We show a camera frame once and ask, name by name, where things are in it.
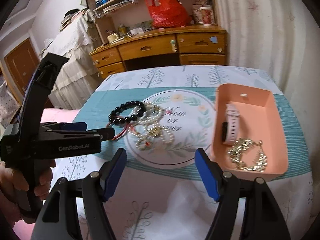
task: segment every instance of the pink smartwatch band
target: pink smartwatch band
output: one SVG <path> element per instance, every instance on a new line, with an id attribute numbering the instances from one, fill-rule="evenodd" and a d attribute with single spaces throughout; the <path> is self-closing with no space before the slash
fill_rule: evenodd
<path id="1" fill-rule="evenodd" d="M 238 131 L 239 131 L 239 111 L 233 104 L 226 104 L 226 122 L 228 123 L 227 126 L 227 133 L 226 139 L 223 142 L 226 145 L 233 145 L 237 140 Z"/>

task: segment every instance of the gold chain bracelet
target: gold chain bracelet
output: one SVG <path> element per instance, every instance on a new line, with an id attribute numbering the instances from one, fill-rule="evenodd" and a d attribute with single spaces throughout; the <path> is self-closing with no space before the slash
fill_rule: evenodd
<path id="1" fill-rule="evenodd" d="M 259 146 L 256 163 L 252 166 L 246 166 L 245 162 L 241 160 L 242 154 L 253 146 Z M 238 170 L 243 171 L 260 171 L 264 172 L 266 166 L 268 165 L 267 156 L 262 149 L 262 141 L 254 142 L 249 138 L 239 138 L 235 141 L 233 146 L 227 151 L 230 156 L 230 160 L 236 164 Z"/>

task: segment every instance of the red plastic bag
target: red plastic bag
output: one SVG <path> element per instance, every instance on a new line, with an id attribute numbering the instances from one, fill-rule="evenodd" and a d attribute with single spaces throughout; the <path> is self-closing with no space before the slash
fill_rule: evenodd
<path id="1" fill-rule="evenodd" d="M 190 23 L 190 16 L 177 0 L 159 0 L 158 6 L 154 0 L 145 2 L 155 28 L 181 27 Z"/>

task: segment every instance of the black bead bracelet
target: black bead bracelet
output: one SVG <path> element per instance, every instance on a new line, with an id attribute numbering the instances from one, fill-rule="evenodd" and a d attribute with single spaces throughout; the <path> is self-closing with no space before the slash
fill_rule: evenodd
<path id="1" fill-rule="evenodd" d="M 127 116 L 125 118 L 119 117 L 119 114 L 121 114 L 124 110 L 127 110 L 129 108 L 134 108 L 136 106 L 139 106 L 140 109 L 137 111 L 137 114 L 132 114 L 130 117 Z M 146 108 L 144 104 L 140 101 L 128 101 L 125 104 L 121 104 L 120 106 L 117 106 L 116 109 L 112 110 L 109 114 L 109 122 L 111 124 L 124 124 L 124 123 L 130 123 L 131 121 L 137 121 L 138 117 L 142 117 L 143 113 L 146 111 Z"/>

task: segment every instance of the pink tray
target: pink tray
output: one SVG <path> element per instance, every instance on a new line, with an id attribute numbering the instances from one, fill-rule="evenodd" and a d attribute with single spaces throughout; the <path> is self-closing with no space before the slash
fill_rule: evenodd
<path id="1" fill-rule="evenodd" d="M 262 140 L 262 148 L 268 158 L 268 166 L 264 172 L 241 171 L 236 169 L 227 155 L 230 146 L 222 144 L 222 123 L 225 121 L 226 104 L 234 104 L 240 112 L 240 128 L 238 138 Z M 223 84 L 216 92 L 216 122 L 213 135 L 211 160 L 217 162 L 222 170 L 231 171 L 240 179 L 254 180 L 262 177 L 270 181 L 288 169 L 288 149 L 284 131 L 275 104 L 273 94 L 268 90 L 237 84 Z M 249 165 L 254 164 L 259 147 L 255 146 L 243 154 L 242 160 Z"/>

